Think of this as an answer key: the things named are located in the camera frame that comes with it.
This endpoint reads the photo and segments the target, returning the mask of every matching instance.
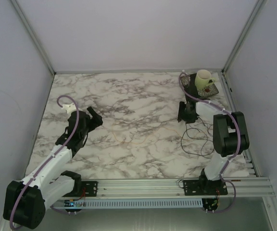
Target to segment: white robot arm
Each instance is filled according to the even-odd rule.
[[[70,171],[62,173],[62,169],[84,147],[88,133],[101,126],[103,121],[91,107],[87,110],[92,118],[79,109],[73,112],[71,105],[66,109],[72,112],[68,119],[69,126],[58,138],[49,156],[20,182],[12,181],[7,187],[3,217],[11,222],[12,229],[17,229],[12,227],[12,222],[36,228],[46,210],[58,199],[81,191],[81,176]]]
[[[185,195],[215,195],[217,191],[221,195],[226,195],[227,190],[222,175],[232,157],[241,154],[250,145],[243,113],[232,112],[229,116],[228,111],[224,114],[224,109],[219,111],[213,103],[208,102],[196,102],[195,109],[196,114],[213,122],[213,145],[216,153],[207,167],[202,170],[198,180],[184,180]],[[240,132],[240,149],[237,154],[235,152],[238,136],[231,117],[235,119]]]

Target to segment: white wall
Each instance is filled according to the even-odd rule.
[[[12,5],[0,0],[0,218],[7,185],[24,176],[51,80]]]
[[[277,196],[277,0],[263,8],[228,79],[246,116],[250,148]]]
[[[222,69],[256,0],[19,0],[55,71]]]

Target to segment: marble table surface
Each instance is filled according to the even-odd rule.
[[[220,93],[211,99],[228,109],[218,74],[212,75]],[[68,125],[69,116],[56,104],[57,97],[66,94],[82,109],[92,106],[103,117],[103,126],[89,133],[85,147],[64,170],[77,172],[83,179],[198,177],[214,153],[203,157],[181,149],[180,136],[186,127],[177,122],[177,114],[185,96],[178,76],[179,73],[57,75],[26,174],[49,155]],[[61,103],[70,101],[62,99]],[[207,133],[200,120],[191,125]],[[189,136],[205,137],[194,129],[189,130]],[[183,140],[184,149],[194,154],[201,154],[204,143],[188,137]],[[212,149],[212,142],[208,141],[202,154]],[[225,172],[226,177],[248,175],[243,155],[236,157]]]

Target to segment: metal corner post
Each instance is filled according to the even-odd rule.
[[[25,29],[27,30],[28,34],[30,35],[34,45],[36,46],[42,60],[44,61],[44,63],[46,64],[48,70],[50,71],[50,73],[52,74],[52,76],[54,77],[56,72],[54,71],[52,64],[48,58],[47,53],[45,52],[45,50],[43,49],[40,40],[38,39],[35,31],[33,30],[32,26],[30,25],[30,23],[28,22],[28,19],[26,18],[26,16],[24,15],[19,3],[17,2],[17,0],[9,0],[10,3],[12,4],[13,8],[15,9],[16,13],[18,14],[19,18],[21,19],[21,22],[23,23]]]
[[[251,30],[255,20],[257,19],[257,16],[259,15],[259,13],[261,12],[263,6],[266,4],[268,0],[258,0],[254,9],[252,10],[252,13],[250,14],[250,17],[248,19],[248,21],[246,22],[240,36],[239,39],[237,40],[237,43],[234,47],[234,49],[232,50],[231,54],[228,57],[228,60],[226,61],[224,67],[223,67],[223,75],[225,76],[226,72],[228,71],[228,69],[230,68],[230,66],[232,65],[232,63],[234,62],[236,56],[238,55],[240,48],[242,47],[247,35],[249,34],[249,31]]]
[[[277,231],[277,198],[263,197],[263,201],[272,229]]]

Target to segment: white mug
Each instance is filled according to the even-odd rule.
[[[195,86],[201,90],[209,85],[214,84],[215,78],[211,78],[211,73],[207,70],[199,70],[195,77]]]

